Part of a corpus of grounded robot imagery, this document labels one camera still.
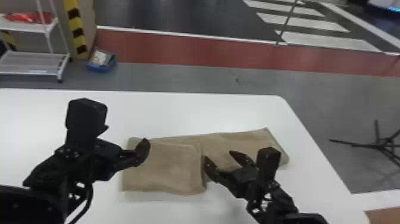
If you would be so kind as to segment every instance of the red object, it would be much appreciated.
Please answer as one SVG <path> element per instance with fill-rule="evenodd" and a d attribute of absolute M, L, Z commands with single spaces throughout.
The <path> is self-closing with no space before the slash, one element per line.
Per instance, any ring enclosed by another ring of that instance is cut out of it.
<path fill-rule="evenodd" d="M 4 18 L 10 21 L 21 21 L 27 23 L 42 23 L 39 12 L 35 11 L 32 13 L 11 13 L 4 14 Z M 45 24 L 50 24 L 53 21 L 53 14 L 48 12 L 43 12 L 43 18 Z"/>

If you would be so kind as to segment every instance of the folded towel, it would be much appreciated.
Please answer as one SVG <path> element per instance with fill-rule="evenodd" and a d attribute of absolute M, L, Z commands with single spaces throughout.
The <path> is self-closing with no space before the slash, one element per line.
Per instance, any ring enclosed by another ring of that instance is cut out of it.
<path fill-rule="evenodd" d="M 134 149 L 140 140 L 130 138 L 128 149 Z M 166 191 L 180 195 L 205 191 L 200 150 L 193 145 L 152 140 L 150 144 L 145 162 L 123 172 L 124 191 Z"/>
<path fill-rule="evenodd" d="M 139 141 L 130 138 L 128 149 L 134 149 Z M 230 150 L 246 153 L 255 161 L 260 148 L 274 147 L 282 153 L 280 165 L 289 162 L 268 129 L 155 138 L 150 143 L 144 164 L 124 171 L 124 190 L 199 194 L 209 181 L 202 171 L 202 157 L 208 156 L 221 170 L 232 171 L 240 165 L 229 155 Z"/>

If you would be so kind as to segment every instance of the yellow and black striped pole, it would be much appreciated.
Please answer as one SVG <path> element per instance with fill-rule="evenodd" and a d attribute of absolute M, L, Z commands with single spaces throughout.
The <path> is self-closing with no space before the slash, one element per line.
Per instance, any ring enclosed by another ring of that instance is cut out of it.
<path fill-rule="evenodd" d="M 80 18 L 78 0 L 64 0 L 64 8 L 68 15 L 68 23 L 73 35 L 73 45 L 77 52 L 78 59 L 89 57 L 86 38 L 83 33 L 82 19 Z"/>
<path fill-rule="evenodd" d="M 9 33 L 9 31 L 2 30 L 1 31 L 2 40 L 5 42 L 4 44 L 9 46 L 9 48 L 13 51 L 17 50 L 17 43 L 14 37 Z"/>

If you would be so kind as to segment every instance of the white shelf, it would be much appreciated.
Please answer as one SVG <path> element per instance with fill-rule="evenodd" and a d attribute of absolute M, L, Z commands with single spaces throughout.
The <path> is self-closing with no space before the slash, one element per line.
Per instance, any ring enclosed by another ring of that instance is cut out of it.
<path fill-rule="evenodd" d="M 37 23 L 24 23 L 18 21 L 9 21 L 6 18 L 0 17 L 0 30 L 20 31 L 30 33 L 50 33 L 51 30 L 57 25 L 58 18 L 53 18 L 51 24 L 46 24 L 46 29 L 43 29 L 43 24 Z"/>
<path fill-rule="evenodd" d="M 7 51 L 0 59 L 0 74 L 38 74 L 61 77 L 69 54 Z"/>

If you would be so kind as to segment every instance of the white floor marking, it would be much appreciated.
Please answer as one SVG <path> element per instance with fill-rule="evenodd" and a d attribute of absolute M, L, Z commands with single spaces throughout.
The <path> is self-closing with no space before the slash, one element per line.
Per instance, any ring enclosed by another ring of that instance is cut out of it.
<path fill-rule="evenodd" d="M 392 45 L 397 46 L 400 49 L 400 40 L 385 31 L 378 29 L 377 27 L 367 23 L 366 21 L 346 12 L 345 10 L 330 4 L 330 3 L 322 3 L 320 2 L 321 5 L 325 6 L 326 8 L 338 13 L 339 15 L 347 18 L 348 20 L 351 20 L 353 23 L 361 26 L 362 28 L 370 31 L 371 33 L 374 33 L 375 35 L 379 36 L 380 38 L 386 40 L 387 42 L 391 43 Z"/>
<path fill-rule="evenodd" d="M 293 3 L 295 0 L 275 0 L 275 1 L 280 1 L 280 2 L 288 2 L 288 3 Z M 305 3 L 302 1 L 297 1 L 297 4 L 299 5 L 304 5 Z"/>
<path fill-rule="evenodd" d="M 250 1 L 250 0 L 245 0 L 245 2 L 248 6 L 250 6 L 252 8 L 261 8 L 261 9 L 266 9 L 266 10 L 289 12 L 290 9 L 292 8 L 290 5 L 280 5 L 280 4 L 272 4 L 272 3 Z M 325 15 L 321 14 L 320 12 L 318 12 L 317 10 L 314 10 L 311 8 L 304 8 L 304 7 L 296 7 L 293 12 L 300 13 L 300 14 L 306 14 L 306 15 L 317 15 L 320 17 L 325 16 Z"/>
<path fill-rule="evenodd" d="M 276 23 L 276 24 L 284 24 L 286 21 L 286 16 L 283 15 L 272 15 L 266 13 L 257 13 L 266 23 Z M 335 30 L 341 32 L 349 32 L 344 27 L 337 23 L 323 21 L 323 20 L 309 20 L 306 18 L 290 18 L 288 25 L 290 26 L 300 26 L 300 27 L 309 27 L 315 29 L 323 29 L 323 30 Z"/>
<path fill-rule="evenodd" d="M 284 39 L 288 44 L 381 52 L 381 50 L 377 49 L 375 46 L 359 39 L 337 38 L 333 36 L 310 35 L 294 32 L 284 32 L 282 39 Z"/>
<path fill-rule="evenodd" d="M 230 38 L 230 37 L 224 37 L 224 36 L 199 35 L 199 34 L 191 34 L 191 33 L 178 33 L 178 32 L 168 32 L 168 31 L 158 31 L 158 30 L 143 30 L 143 29 L 136 29 L 136 28 L 116 27 L 116 26 L 97 26 L 97 29 L 132 32 L 132 33 L 147 33 L 147 34 L 167 35 L 167 36 L 181 36 L 181 37 L 186 37 L 186 38 L 203 38 L 203 39 L 213 39 L 213 40 L 222 40 L 222 41 L 238 41 L 238 42 L 247 42 L 247 43 L 267 43 L 267 44 L 275 44 L 276 43 L 276 41 L 264 41 L 264 40 L 244 39 L 244 38 Z"/>
<path fill-rule="evenodd" d="M 390 56 L 399 56 L 399 55 L 400 55 L 400 53 L 397 53 L 397 52 L 388 52 L 388 51 L 385 51 L 385 52 L 383 52 L 383 53 L 385 53 L 386 55 L 390 55 Z"/>

